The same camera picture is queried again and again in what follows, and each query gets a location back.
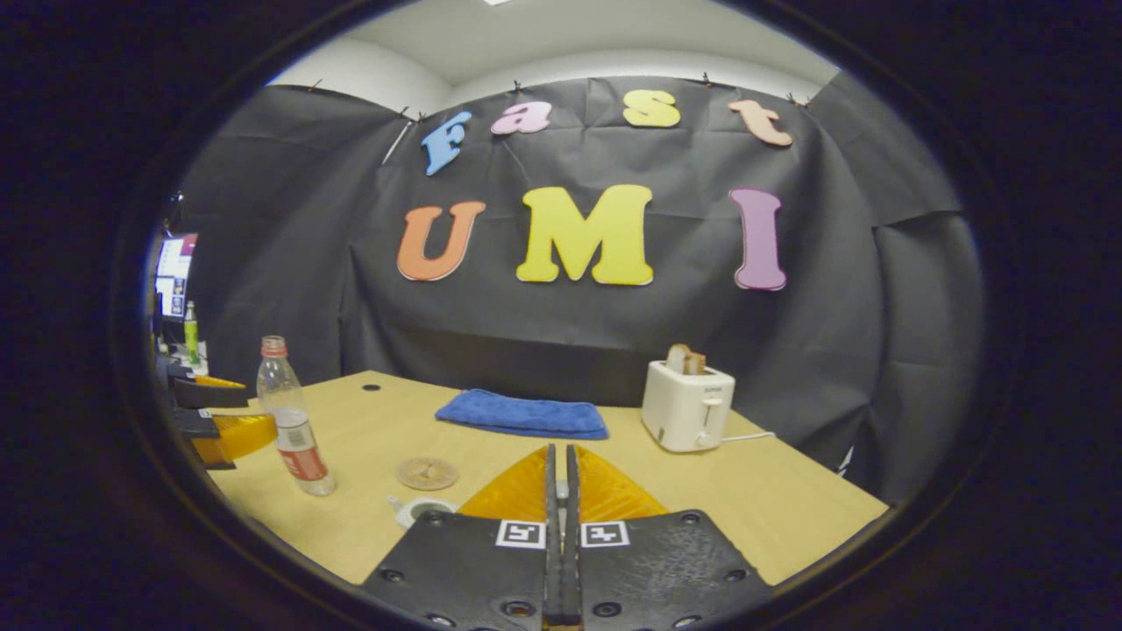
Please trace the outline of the computer monitor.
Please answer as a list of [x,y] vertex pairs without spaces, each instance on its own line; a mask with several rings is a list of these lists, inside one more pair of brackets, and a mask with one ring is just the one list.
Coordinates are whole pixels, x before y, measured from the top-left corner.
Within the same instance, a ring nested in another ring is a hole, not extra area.
[[160,296],[160,312],[173,321],[183,321],[188,311],[186,289],[197,240],[197,232],[173,234],[157,248],[153,287]]

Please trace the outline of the white teacup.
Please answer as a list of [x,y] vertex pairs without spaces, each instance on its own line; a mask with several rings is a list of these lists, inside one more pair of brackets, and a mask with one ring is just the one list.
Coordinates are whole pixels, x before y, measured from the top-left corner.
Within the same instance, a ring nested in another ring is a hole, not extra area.
[[387,496],[387,502],[393,509],[395,523],[403,530],[408,530],[427,512],[456,513],[459,510],[457,504],[442,499],[398,500],[395,496]]

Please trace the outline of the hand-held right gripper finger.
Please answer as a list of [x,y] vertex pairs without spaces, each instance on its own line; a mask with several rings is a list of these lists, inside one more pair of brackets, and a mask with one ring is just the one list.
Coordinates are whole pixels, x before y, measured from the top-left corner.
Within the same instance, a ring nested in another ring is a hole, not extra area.
[[653,507],[620,470],[565,447],[565,631],[701,631],[773,593],[703,511]]
[[438,631],[549,631],[564,623],[564,536],[557,447],[545,452],[543,520],[425,510],[368,579],[365,594]]

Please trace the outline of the white toaster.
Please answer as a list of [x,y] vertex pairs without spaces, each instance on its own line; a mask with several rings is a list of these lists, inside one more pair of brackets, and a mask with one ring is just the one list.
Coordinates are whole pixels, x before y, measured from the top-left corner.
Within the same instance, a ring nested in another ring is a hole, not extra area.
[[678,374],[665,362],[650,362],[641,419],[657,446],[673,454],[716,449],[725,438],[736,379],[706,368]]

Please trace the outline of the round wooden coaster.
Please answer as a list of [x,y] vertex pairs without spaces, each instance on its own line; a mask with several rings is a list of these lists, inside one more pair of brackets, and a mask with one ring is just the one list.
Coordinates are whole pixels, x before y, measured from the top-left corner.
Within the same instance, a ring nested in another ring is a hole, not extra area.
[[459,470],[436,457],[412,457],[396,465],[395,477],[410,490],[440,491],[459,481]]

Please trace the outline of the clear plastic water bottle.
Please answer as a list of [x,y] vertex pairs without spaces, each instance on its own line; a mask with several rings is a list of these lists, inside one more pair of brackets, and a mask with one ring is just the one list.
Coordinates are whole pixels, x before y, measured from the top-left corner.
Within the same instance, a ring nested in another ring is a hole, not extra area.
[[321,455],[296,372],[288,360],[288,345],[280,336],[264,336],[256,377],[258,402],[273,417],[275,446],[280,461],[297,486],[324,499],[337,490]]

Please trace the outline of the blue folded towel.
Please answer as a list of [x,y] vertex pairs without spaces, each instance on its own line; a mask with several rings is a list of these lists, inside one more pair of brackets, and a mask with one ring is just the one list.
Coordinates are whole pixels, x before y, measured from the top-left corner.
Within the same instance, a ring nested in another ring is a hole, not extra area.
[[465,390],[436,410],[440,421],[497,435],[606,440],[609,430],[592,403],[511,397]]

